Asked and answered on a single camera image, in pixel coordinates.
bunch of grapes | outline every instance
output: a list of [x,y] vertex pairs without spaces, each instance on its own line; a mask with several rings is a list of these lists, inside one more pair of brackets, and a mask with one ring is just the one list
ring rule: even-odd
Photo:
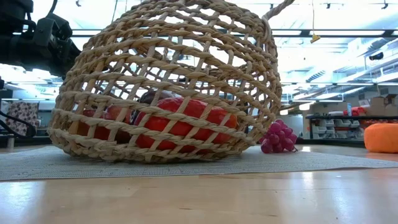
[[297,136],[293,133],[293,129],[288,128],[281,119],[277,119],[271,124],[267,134],[261,139],[261,151],[263,153],[280,153],[285,149],[289,152],[294,152],[294,144],[296,143]]

orange cushion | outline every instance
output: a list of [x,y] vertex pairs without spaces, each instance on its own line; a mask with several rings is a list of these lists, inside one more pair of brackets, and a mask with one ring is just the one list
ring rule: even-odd
[[398,124],[372,124],[365,129],[364,140],[369,152],[398,153]]

cardboard box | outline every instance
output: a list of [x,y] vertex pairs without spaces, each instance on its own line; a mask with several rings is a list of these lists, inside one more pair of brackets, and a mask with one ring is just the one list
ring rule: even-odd
[[371,101],[361,100],[359,104],[366,109],[368,116],[398,116],[398,107],[395,104],[396,94],[388,94],[386,97],[373,97]]

ceiling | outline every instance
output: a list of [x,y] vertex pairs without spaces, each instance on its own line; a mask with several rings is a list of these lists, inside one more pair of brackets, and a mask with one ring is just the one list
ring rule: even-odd
[[[95,29],[106,27],[112,18],[118,18],[131,6],[140,0],[59,0],[55,12],[69,21],[72,29]],[[229,0],[240,7],[249,9],[258,15],[263,15],[270,7],[276,7],[282,0]],[[385,30],[398,29],[398,0],[296,0],[295,3],[283,10],[278,16],[270,20],[273,29],[363,29]],[[45,17],[52,4],[52,0],[35,1],[32,19]],[[73,37],[74,43],[81,49],[87,42],[87,37]],[[303,37],[277,37],[275,42],[279,52],[279,72],[284,86],[285,101],[299,99],[315,99],[325,93],[342,93],[354,90],[358,86],[336,86],[332,83],[371,83],[393,82],[398,75],[396,56],[398,53],[397,41],[393,38],[321,38],[314,44],[311,38]],[[197,46],[194,42],[186,41],[186,45]],[[384,52],[382,60],[371,61],[368,56]],[[219,54],[221,60],[225,55],[216,49],[211,53]],[[194,59],[184,63],[195,64]],[[22,82],[61,82],[57,77],[52,77],[48,72],[35,70],[34,72],[21,73],[9,66],[0,66],[2,78],[7,82],[14,82],[14,86]],[[54,84],[48,85],[53,90]],[[324,99],[336,99],[336,95],[321,96]]]

woven basket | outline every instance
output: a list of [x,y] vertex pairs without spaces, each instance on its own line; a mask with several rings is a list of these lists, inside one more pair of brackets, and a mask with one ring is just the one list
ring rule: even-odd
[[[215,160],[240,154],[266,133],[280,108],[282,87],[268,19],[293,1],[284,1],[262,19],[223,0],[150,0],[132,7],[92,37],[76,58],[53,109],[51,140],[71,156],[107,161]],[[170,50],[174,54],[168,58]],[[228,60],[213,56],[214,52]],[[185,57],[193,57],[195,65],[184,64]],[[152,103],[139,102],[138,93],[149,90],[156,91]],[[157,107],[162,91],[184,97],[176,113]],[[182,113],[190,100],[208,104],[200,118]],[[123,108],[116,120],[101,116],[110,105]],[[228,112],[220,124],[206,120],[214,106]],[[84,116],[83,110],[90,108],[96,109],[95,114]],[[127,124],[123,119],[129,109],[146,116],[138,125]],[[151,116],[170,121],[163,131],[154,131],[145,128]],[[224,126],[230,116],[237,117],[236,129]],[[194,128],[186,136],[170,134],[177,121]],[[78,134],[82,123],[90,127],[86,136]],[[99,128],[110,130],[107,139],[95,138]],[[199,128],[214,133],[206,141],[192,138]],[[118,131],[129,133],[130,140],[115,141]],[[218,133],[228,134],[229,141],[213,143]],[[155,143],[138,147],[140,134]],[[177,147],[157,149],[164,140]],[[184,146],[195,150],[181,152]],[[202,149],[206,153],[197,153]]]

